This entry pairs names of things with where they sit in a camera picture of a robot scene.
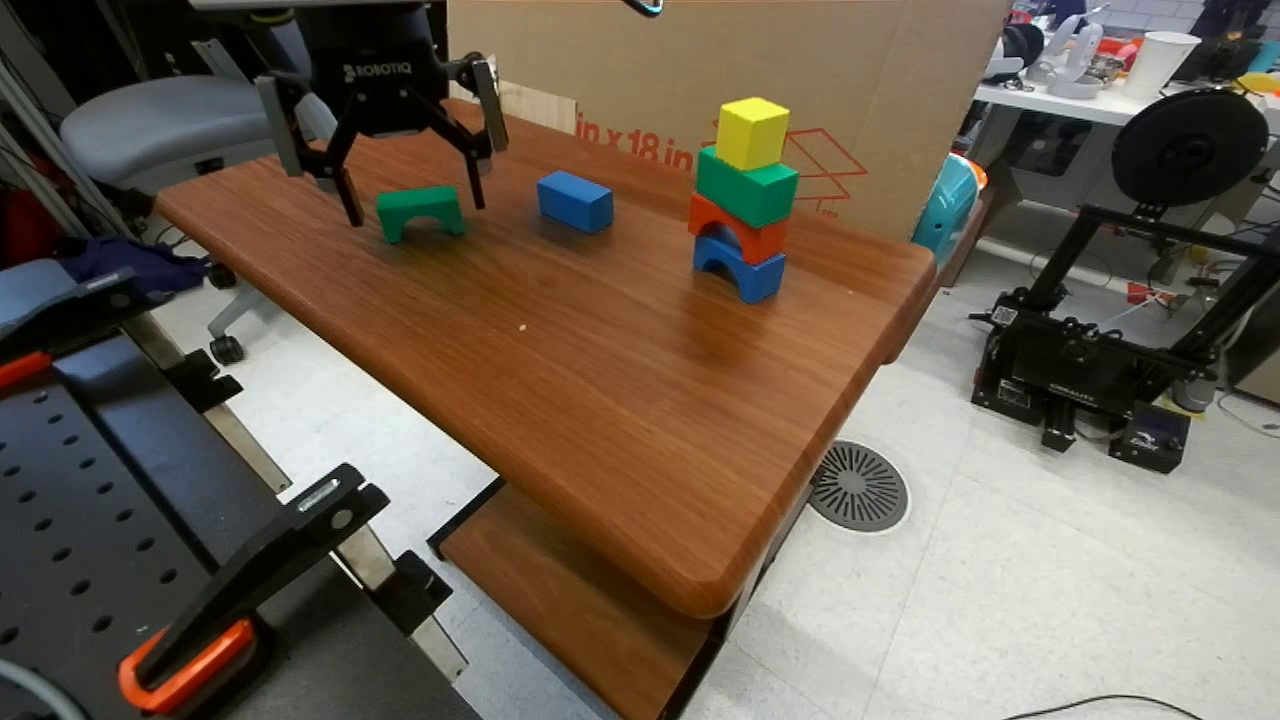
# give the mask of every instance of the white floor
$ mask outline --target white floor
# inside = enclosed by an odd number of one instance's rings
[[[1280,718],[1280,416],[1224,397],[1172,475],[1091,446],[1040,452],[1031,429],[969,404],[981,329],[965,316],[1024,277],[976,258],[840,434],[907,475],[907,521],[857,538],[805,512],[683,718],[996,720],[1095,693],[1149,693],[1210,720]],[[160,324],[196,348],[221,303],[194,294]],[[238,416],[295,480],[339,461],[378,480],[391,549],[429,555],[424,538],[492,480],[295,319],[247,316],[238,336]],[[456,688],[481,718],[610,718],[465,575],[440,574],[456,589],[440,622],[474,659]]]

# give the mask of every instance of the stacked blocks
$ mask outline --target stacked blocks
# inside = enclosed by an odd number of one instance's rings
[[[744,303],[778,295],[786,280],[786,237],[802,173],[788,169],[788,107],[750,97],[721,104],[717,144],[695,155],[690,233],[692,267],[724,267]]]
[[[404,245],[404,226],[411,226],[422,216],[437,219],[448,237],[465,237],[465,208],[461,208],[451,186],[429,186],[429,189],[378,197],[378,219],[380,219],[389,245]]]
[[[552,173],[536,181],[539,216],[572,233],[606,233],[612,226],[612,189],[593,186],[572,173]]]

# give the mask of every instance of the yellow cube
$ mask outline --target yellow cube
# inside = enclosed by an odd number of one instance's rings
[[[740,173],[786,160],[794,112],[765,97],[721,104],[717,155]]]

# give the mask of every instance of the cardboard box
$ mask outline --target cardboard box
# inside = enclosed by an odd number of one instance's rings
[[[717,107],[794,107],[802,213],[907,239],[992,56],[1007,0],[456,0],[451,56],[576,100],[576,138],[692,173]]]

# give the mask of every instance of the wooden table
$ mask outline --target wooden table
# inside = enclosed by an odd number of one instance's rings
[[[362,142],[347,169],[370,216],[389,189],[465,189],[437,138]],[[615,193],[612,233],[536,219],[552,169]],[[919,319],[933,259],[794,219],[779,295],[740,303],[692,273],[690,175],[512,122],[484,189],[465,239],[402,250],[278,160],[168,189],[160,213],[490,461],[522,492],[508,515],[546,512],[676,622],[724,616]]]

